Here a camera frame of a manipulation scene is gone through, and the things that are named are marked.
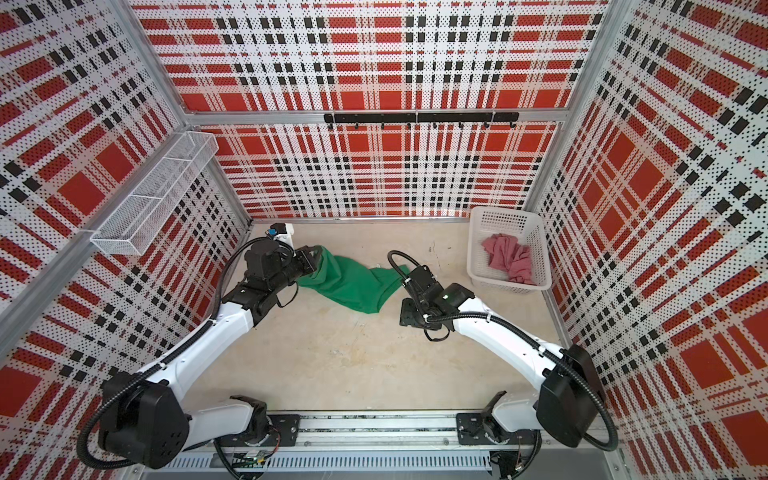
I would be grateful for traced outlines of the green tank top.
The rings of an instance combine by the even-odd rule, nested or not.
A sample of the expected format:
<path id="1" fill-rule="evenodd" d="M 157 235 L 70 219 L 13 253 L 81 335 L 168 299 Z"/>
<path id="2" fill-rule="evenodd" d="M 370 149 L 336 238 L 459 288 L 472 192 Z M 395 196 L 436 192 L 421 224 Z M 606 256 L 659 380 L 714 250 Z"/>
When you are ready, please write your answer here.
<path id="1" fill-rule="evenodd" d="M 301 277 L 298 285 L 350 310 L 377 314 L 401 287 L 401 281 L 401 275 L 393 268 L 367 268 L 320 246 L 317 270 Z"/>

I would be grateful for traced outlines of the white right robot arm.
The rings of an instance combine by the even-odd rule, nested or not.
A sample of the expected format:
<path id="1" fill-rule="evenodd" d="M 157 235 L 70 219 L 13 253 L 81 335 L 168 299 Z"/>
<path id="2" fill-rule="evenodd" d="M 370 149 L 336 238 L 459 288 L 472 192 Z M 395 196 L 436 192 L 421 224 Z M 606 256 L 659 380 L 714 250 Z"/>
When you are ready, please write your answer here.
<path id="1" fill-rule="evenodd" d="M 575 448 L 585 441 L 614 451 L 618 430 L 606 406 L 606 395 L 591 356 L 583 348 L 568 348 L 542 340 L 503 318 L 466 287 L 442 286 L 425 265 L 405 274 L 408 293 L 400 324 L 422 330 L 431 342 L 445 329 L 467 337 L 502 359 L 534 388 L 528 399 L 501 391 L 480 414 L 479 432 L 488 441 L 506 444 L 522 430 L 545 432 Z"/>

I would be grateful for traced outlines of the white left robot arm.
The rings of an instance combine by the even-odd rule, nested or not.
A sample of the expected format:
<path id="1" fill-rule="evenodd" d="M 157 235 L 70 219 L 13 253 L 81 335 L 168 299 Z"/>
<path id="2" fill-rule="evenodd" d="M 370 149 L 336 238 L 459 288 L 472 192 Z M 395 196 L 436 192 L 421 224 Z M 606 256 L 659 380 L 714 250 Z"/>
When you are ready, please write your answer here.
<path id="1" fill-rule="evenodd" d="M 182 451 L 238 436 L 261 442 L 274 428 L 265 402 L 235 395 L 224 405 L 194 412 L 182 402 L 197 379 L 239 338 L 281 306 L 280 293 L 314 274 L 321 250 L 295 248 L 286 234 L 247 242 L 242 280 L 216 292 L 211 316 L 179 344 L 133 374 L 119 373 L 102 385 L 102 403 L 77 440 L 79 459 L 99 470 L 133 464 L 158 469 Z"/>

